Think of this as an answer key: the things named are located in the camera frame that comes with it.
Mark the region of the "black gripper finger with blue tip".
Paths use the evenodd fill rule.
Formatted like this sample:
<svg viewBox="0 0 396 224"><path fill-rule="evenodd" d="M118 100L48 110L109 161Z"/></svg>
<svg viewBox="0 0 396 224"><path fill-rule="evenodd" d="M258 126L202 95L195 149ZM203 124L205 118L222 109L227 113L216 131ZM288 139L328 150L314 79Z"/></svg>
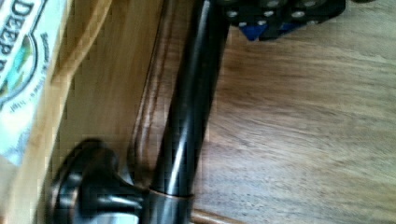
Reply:
<svg viewBox="0 0 396 224"><path fill-rule="evenodd" d="M346 0L218 0L218 4L249 41L275 40L346 9Z"/></svg>

